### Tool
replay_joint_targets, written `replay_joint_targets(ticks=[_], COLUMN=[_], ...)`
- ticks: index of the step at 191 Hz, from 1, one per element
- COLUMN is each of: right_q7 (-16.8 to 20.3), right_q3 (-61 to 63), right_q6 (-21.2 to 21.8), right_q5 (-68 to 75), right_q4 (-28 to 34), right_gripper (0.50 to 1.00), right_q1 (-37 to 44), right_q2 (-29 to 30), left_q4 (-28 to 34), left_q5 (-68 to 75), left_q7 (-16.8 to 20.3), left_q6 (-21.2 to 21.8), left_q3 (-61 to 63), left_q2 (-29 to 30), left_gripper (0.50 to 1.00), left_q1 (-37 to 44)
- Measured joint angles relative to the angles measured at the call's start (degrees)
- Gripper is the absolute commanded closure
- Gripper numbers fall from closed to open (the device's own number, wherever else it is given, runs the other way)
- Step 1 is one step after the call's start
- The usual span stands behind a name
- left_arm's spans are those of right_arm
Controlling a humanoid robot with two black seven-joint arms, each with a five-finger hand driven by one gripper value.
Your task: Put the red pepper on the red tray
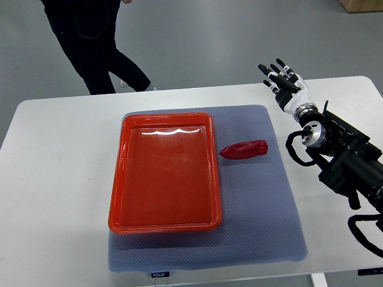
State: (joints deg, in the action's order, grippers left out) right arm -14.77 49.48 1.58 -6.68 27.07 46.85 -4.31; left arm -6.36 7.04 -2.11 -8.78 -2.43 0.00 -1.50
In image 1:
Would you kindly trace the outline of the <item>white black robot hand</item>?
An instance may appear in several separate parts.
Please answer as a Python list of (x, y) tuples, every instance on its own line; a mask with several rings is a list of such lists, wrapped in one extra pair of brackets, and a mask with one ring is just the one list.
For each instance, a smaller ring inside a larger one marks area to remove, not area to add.
[(258, 68), (268, 78), (263, 83), (275, 95), (279, 107), (298, 120), (302, 109), (314, 109), (315, 107), (311, 100), (311, 92), (303, 78), (291, 67), (279, 58), (276, 59), (276, 63), (279, 67), (274, 64), (258, 65)]

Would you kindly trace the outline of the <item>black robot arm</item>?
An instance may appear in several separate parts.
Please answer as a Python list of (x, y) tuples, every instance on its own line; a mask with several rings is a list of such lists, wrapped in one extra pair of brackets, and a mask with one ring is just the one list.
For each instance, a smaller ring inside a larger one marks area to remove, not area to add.
[(285, 143), (290, 157), (299, 165), (317, 165), (320, 182), (347, 197), (351, 209), (360, 208), (359, 195), (382, 212), (382, 151), (364, 133), (328, 110), (318, 112), (304, 104), (293, 114), (301, 130)]

